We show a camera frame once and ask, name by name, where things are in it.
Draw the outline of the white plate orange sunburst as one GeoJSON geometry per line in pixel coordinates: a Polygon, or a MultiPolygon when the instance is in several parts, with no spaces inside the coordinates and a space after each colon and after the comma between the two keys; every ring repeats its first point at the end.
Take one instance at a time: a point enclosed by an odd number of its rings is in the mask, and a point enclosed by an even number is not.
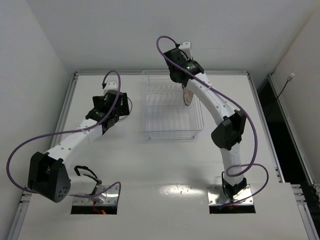
{"type": "Polygon", "coordinates": [[[189,106],[192,103],[194,93],[187,87],[182,87],[183,90],[183,101],[185,106],[189,106]]]}

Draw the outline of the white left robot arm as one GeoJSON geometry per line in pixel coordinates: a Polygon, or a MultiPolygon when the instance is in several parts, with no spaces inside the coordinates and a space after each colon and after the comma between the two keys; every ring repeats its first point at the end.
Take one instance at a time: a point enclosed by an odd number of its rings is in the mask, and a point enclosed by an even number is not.
{"type": "Polygon", "coordinates": [[[36,152],[30,159],[28,188],[55,203],[66,196],[91,198],[101,193],[102,181],[96,175],[69,175],[68,170],[86,146],[106,133],[120,117],[130,114],[125,92],[109,90],[92,100],[93,109],[85,116],[77,132],[45,153],[36,152]]]}

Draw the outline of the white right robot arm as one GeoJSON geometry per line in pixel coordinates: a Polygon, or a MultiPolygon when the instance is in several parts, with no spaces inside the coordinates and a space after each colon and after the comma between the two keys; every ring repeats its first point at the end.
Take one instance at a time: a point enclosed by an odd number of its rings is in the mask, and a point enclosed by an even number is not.
{"type": "Polygon", "coordinates": [[[194,60],[186,60],[181,50],[177,47],[167,51],[164,55],[170,59],[166,61],[170,72],[170,78],[176,83],[181,83],[197,96],[214,119],[216,128],[211,133],[211,139],[220,149],[224,169],[229,174],[222,180],[224,194],[229,198],[238,194],[247,185],[243,174],[231,177],[242,171],[240,167],[240,142],[246,124],[246,115],[242,110],[237,110],[227,99],[213,92],[204,69],[194,60]]]}

